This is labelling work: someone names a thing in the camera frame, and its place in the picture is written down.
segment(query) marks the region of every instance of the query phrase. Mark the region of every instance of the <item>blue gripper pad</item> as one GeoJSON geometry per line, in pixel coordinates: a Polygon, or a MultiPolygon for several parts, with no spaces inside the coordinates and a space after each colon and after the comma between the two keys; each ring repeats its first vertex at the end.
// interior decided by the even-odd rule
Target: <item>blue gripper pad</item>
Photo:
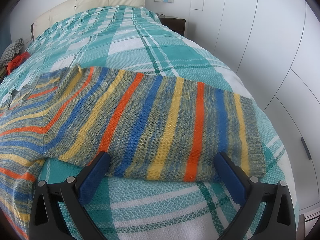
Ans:
{"type": "Polygon", "coordinates": [[[102,181],[102,178],[108,171],[109,166],[110,156],[105,153],[79,187],[78,200],[82,206],[88,204],[92,200],[93,195],[102,181]]]}
{"type": "Polygon", "coordinates": [[[226,185],[233,201],[241,206],[246,202],[246,190],[226,160],[218,153],[214,158],[214,166],[226,185]]]}

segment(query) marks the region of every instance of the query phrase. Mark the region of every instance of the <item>cream headboard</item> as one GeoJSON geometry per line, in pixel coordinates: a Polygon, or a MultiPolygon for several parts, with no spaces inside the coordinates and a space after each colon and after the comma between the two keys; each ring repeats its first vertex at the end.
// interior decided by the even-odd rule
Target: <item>cream headboard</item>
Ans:
{"type": "Polygon", "coordinates": [[[68,0],[40,15],[31,26],[32,39],[38,37],[54,23],[78,12],[102,6],[129,5],[144,7],[145,0],[68,0]]]}

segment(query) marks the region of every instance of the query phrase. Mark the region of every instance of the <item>teal and white plaid blanket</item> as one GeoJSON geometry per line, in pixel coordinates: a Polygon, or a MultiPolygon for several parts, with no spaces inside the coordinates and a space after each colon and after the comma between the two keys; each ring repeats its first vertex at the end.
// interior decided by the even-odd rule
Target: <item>teal and white plaid blanket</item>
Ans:
{"type": "MultiPolygon", "coordinates": [[[[225,64],[194,42],[161,25],[145,8],[101,7],[55,23],[28,47],[31,57],[0,85],[0,100],[13,89],[31,83],[40,73],[80,63],[149,75],[180,76],[251,98],[240,79],[225,64]]],[[[266,159],[262,179],[288,183],[299,215],[289,158],[269,119],[254,102],[266,159]]],[[[61,182],[80,167],[46,160],[39,179],[61,182]]],[[[239,206],[221,183],[155,182],[105,177],[86,210],[108,239],[217,239],[239,206]]],[[[65,208],[74,237],[81,239],[65,208]]],[[[247,232],[250,238],[263,211],[260,207],[247,232]]],[[[20,221],[14,221],[20,227],[20,221]]]]}

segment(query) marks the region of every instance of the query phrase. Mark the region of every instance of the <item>checkered pillow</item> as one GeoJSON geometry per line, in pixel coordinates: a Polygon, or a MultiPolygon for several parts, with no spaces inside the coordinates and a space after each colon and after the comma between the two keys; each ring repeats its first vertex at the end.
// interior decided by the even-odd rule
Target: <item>checkered pillow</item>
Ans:
{"type": "Polygon", "coordinates": [[[23,47],[23,38],[20,38],[11,43],[2,53],[0,59],[0,68],[7,66],[8,63],[14,59],[15,54],[19,54],[23,47]]]}

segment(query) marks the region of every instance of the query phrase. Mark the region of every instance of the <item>silver screw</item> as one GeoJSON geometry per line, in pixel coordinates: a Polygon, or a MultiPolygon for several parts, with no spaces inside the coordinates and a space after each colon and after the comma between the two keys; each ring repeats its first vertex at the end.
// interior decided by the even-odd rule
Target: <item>silver screw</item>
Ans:
{"type": "Polygon", "coordinates": [[[39,181],[38,186],[42,187],[44,185],[44,180],[39,181]]]}
{"type": "Polygon", "coordinates": [[[257,183],[257,182],[259,181],[258,178],[255,177],[255,176],[250,177],[250,180],[251,180],[253,183],[257,183]]]}
{"type": "Polygon", "coordinates": [[[67,177],[67,182],[68,183],[72,183],[74,181],[75,181],[75,177],[74,176],[67,177]]]}
{"type": "Polygon", "coordinates": [[[284,180],[281,180],[280,185],[285,187],[285,186],[287,186],[287,183],[284,180]]]}

